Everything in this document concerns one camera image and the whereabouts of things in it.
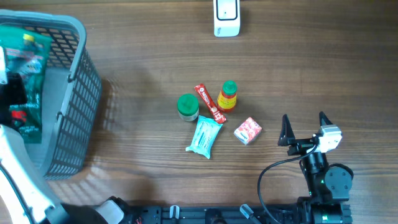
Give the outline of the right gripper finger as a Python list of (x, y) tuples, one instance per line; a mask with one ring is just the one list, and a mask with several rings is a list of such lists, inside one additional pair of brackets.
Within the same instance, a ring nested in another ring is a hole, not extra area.
[(333, 123), (328, 119), (326, 114), (321, 111), (319, 112), (319, 121), (320, 121), (320, 126), (326, 126), (326, 125), (332, 125)]
[(295, 144), (295, 135), (287, 114), (284, 114), (282, 117), (282, 129), (277, 144), (279, 146), (289, 146)]

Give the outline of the red white small carton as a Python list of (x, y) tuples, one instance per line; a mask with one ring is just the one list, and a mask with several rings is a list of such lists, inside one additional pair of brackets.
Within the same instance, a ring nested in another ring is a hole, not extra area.
[(258, 137), (261, 131), (262, 127), (252, 117), (249, 117), (234, 130), (234, 135), (244, 145), (248, 145)]

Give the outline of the green snack bag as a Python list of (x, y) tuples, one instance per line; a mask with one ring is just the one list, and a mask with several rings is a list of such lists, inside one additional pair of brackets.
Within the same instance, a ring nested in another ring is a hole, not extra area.
[(6, 70), (18, 73), (27, 95), (27, 103), (10, 106), (15, 124), (24, 142), (42, 142), (42, 91), (52, 38), (23, 28), (1, 26), (1, 46), (6, 50)]

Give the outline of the red coffee stick sachet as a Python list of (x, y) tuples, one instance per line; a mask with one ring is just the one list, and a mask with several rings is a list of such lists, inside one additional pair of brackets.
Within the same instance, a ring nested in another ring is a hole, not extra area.
[(212, 100), (206, 86), (204, 84), (199, 84), (194, 87), (195, 91), (200, 95), (202, 100), (205, 102), (207, 108), (209, 109), (210, 113), (212, 114), (214, 120), (218, 124), (223, 124), (226, 121), (226, 117), (224, 114), (217, 108), (214, 101)]

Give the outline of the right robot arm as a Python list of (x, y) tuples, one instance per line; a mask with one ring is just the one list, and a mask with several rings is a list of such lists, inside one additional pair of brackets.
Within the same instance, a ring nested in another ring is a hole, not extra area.
[(349, 192), (353, 171), (343, 164), (329, 164), (327, 152), (343, 138), (341, 129), (324, 112), (319, 112), (320, 129), (312, 137), (297, 139), (288, 116), (282, 117), (279, 146), (287, 146), (289, 156), (299, 156), (300, 169), (308, 187), (308, 197), (299, 197), (294, 211), (296, 223), (352, 223)]

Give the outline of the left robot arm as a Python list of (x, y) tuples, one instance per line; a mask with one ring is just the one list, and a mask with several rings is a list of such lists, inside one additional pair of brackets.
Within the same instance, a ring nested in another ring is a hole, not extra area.
[(21, 77), (1, 72), (1, 198), (13, 223), (119, 223), (112, 202), (79, 207), (61, 202), (30, 160), (9, 107), (25, 102)]

